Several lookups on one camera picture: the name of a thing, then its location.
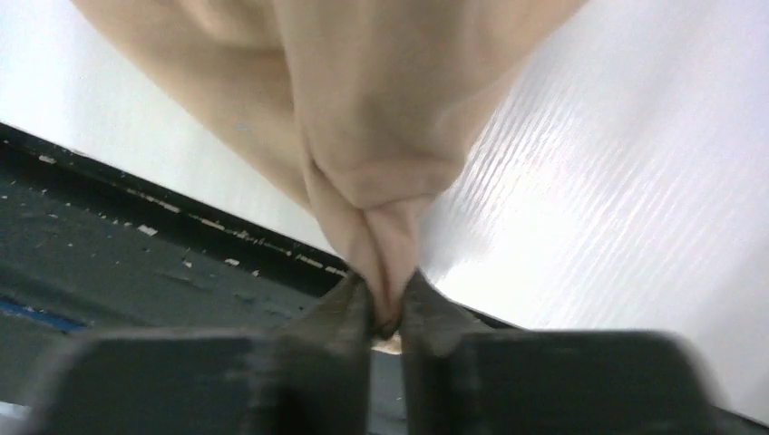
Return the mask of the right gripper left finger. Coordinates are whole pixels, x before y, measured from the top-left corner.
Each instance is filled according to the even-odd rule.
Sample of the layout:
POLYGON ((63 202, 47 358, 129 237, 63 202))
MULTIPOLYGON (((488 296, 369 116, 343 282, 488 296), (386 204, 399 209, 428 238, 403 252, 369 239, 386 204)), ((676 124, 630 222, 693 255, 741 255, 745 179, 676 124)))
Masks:
POLYGON ((27 434, 363 434, 371 298, 350 275, 270 331, 78 333, 44 358, 27 434))

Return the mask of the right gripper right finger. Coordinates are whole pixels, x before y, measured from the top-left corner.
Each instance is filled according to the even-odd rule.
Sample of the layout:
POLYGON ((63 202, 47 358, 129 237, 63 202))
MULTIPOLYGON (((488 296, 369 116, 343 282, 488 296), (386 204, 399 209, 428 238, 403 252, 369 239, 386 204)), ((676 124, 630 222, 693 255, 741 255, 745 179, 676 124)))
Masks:
POLYGON ((421 274, 403 297, 412 434, 721 434, 688 354, 643 331, 492 329, 421 274))

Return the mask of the beige t-shirt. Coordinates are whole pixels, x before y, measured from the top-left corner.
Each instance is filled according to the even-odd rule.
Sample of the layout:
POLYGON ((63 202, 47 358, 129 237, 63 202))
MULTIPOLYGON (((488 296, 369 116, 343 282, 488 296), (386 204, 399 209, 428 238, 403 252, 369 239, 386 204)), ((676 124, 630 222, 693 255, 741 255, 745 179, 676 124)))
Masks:
POLYGON ((79 1, 185 111, 317 219, 383 336, 420 221, 579 1, 79 1))

